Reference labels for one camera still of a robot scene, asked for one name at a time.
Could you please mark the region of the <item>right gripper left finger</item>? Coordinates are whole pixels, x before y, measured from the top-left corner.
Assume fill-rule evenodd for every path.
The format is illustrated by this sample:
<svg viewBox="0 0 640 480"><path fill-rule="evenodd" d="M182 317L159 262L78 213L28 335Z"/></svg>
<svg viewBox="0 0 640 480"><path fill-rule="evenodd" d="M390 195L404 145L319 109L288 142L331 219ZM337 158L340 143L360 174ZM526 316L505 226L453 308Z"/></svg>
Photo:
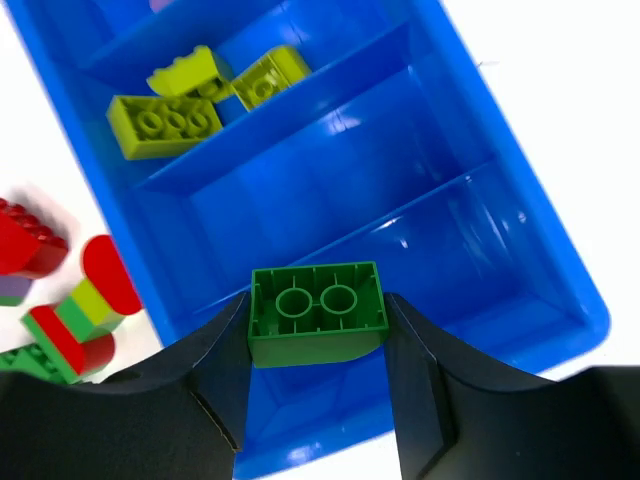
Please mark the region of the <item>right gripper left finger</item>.
<svg viewBox="0 0 640 480"><path fill-rule="evenodd" d="M250 295L103 382L1 375L4 479L229 479L250 388Z"/></svg>

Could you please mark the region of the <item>dark green lego brick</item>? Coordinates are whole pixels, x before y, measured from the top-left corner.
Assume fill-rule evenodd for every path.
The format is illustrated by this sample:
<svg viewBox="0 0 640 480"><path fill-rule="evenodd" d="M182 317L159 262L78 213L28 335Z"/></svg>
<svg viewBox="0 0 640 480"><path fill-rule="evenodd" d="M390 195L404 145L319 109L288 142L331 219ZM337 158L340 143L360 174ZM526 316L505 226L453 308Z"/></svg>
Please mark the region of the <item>dark green lego brick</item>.
<svg viewBox="0 0 640 480"><path fill-rule="evenodd" d="M352 361L388 332L373 261L252 272L247 339L257 368Z"/></svg>

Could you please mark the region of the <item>long lime lego brick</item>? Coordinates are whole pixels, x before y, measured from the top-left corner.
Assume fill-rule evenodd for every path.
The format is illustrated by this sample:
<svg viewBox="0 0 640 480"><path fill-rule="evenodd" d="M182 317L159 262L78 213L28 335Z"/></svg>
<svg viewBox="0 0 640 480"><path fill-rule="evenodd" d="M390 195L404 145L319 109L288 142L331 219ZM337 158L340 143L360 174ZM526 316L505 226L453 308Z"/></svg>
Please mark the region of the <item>long lime lego brick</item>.
<svg viewBox="0 0 640 480"><path fill-rule="evenodd" d="M106 117L127 160L180 156L223 129L214 104L199 97L116 95Z"/></svg>

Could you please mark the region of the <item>rounded green lego brick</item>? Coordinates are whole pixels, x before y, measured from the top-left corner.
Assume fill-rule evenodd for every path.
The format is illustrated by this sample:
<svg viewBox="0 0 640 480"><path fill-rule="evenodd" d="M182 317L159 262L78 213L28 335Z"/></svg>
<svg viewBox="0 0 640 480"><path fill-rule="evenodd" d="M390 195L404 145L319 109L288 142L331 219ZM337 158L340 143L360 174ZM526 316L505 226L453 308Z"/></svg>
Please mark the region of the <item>rounded green lego brick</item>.
<svg viewBox="0 0 640 480"><path fill-rule="evenodd" d="M146 79L150 89L163 97L198 95L214 103L232 95L234 78L229 65L208 46L198 45L193 51L163 68L157 68Z"/></svg>

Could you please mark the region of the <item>purple lego brick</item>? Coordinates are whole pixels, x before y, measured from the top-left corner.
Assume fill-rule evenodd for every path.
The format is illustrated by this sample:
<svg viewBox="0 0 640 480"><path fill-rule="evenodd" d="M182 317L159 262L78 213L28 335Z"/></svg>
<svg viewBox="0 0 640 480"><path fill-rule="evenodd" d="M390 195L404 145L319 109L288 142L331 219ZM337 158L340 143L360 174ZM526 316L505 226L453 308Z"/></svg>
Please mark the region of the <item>purple lego brick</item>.
<svg viewBox="0 0 640 480"><path fill-rule="evenodd" d="M170 5L172 2L173 0L150 0L149 6L154 13L158 13L168 5Z"/></svg>

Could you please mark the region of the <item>small lime lego brick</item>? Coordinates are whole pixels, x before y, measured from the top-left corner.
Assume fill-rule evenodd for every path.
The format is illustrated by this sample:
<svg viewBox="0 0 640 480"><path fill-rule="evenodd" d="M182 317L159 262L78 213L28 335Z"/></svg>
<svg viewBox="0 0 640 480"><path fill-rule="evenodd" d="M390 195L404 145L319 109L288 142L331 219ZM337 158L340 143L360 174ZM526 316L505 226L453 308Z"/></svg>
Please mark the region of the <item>small lime lego brick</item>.
<svg viewBox="0 0 640 480"><path fill-rule="evenodd" d="M231 86L247 111L304 80L311 69L290 45L270 49L232 82Z"/></svg>

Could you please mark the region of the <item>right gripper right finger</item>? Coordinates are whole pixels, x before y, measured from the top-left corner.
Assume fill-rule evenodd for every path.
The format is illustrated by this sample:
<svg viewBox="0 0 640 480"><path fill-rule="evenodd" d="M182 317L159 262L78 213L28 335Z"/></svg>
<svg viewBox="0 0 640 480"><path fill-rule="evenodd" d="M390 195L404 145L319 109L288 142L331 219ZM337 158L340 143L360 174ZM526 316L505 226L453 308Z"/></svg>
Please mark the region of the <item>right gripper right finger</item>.
<svg viewBox="0 0 640 480"><path fill-rule="evenodd" d="M384 355L405 479L635 479L639 370L595 366L550 381L385 298Z"/></svg>

